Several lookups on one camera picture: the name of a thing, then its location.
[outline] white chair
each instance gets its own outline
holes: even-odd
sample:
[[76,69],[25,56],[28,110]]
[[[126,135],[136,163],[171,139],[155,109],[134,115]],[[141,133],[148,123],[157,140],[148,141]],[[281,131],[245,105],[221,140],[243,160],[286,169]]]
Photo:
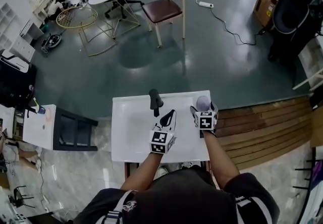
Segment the white chair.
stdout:
[[183,20],[183,38],[185,38],[185,0],[182,0],[182,8],[180,8],[173,0],[157,0],[143,5],[142,9],[146,14],[149,31],[152,31],[152,25],[155,26],[158,48],[162,46],[158,28],[160,23],[172,23],[174,18],[181,17]]

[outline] white shelf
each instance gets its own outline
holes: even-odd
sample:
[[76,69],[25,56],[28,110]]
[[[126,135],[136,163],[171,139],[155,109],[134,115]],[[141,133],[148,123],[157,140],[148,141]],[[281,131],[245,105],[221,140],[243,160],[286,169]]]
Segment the white shelf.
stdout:
[[7,39],[7,41],[5,43],[5,49],[9,49],[11,47],[11,45],[12,45],[12,42],[9,39]]
[[4,33],[8,25],[9,25],[9,20],[6,17],[3,17],[3,19],[1,19],[0,21],[0,33]]
[[0,11],[0,20],[4,17],[5,17],[5,14],[2,11]]
[[15,17],[15,13],[12,9],[8,10],[7,13],[6,13],[6,17],[10,20],[12,19],[13,17]]
[[10,6],[8,4],[4,4],[1,7],[2,12],[4,12],[5,14],[10,10]]
[[8,39],[6,38],[5,35],[2,35],[0,37],[0,45],[3,46],[3,47],[6,47],[6,42],[8,41]]

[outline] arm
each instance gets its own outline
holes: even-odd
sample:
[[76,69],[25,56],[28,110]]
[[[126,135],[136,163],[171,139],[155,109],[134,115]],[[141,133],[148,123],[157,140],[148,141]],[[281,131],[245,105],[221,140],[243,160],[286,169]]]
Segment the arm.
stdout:
[[120,188],[121,190],[147,190],[156,174],[163,154],[151,153],[139,166],[136,172],[131,175]]
[[5,137],[4,137],[4,135],[2,135],[0,137],[0,154],[2,153],[2,150],[4,148],[4,143],[5,143]]
[[240,174],[236,165],[222,149],[215,135],[203,132],[214,177],[221,189],[227,182]]

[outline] white box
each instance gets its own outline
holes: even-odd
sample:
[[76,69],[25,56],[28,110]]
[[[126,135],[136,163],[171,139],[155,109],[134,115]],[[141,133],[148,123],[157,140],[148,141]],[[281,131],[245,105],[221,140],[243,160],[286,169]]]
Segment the white box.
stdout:
[[214,130],[217,120],[216,112],[196,112],[195,126],[200,130]]
[[175,133],[162,131],[150,131],[149,148],[150,152],[167,154],[171,146],[175,143]]

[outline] white ball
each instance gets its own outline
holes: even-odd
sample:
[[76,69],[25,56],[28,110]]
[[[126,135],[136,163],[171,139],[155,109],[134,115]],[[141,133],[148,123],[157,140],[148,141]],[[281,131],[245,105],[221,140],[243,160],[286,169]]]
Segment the white ball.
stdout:
[[196,101],[196,109],[199,112],[206,112],[210,109],[210,101],[207,96],[200,96]]

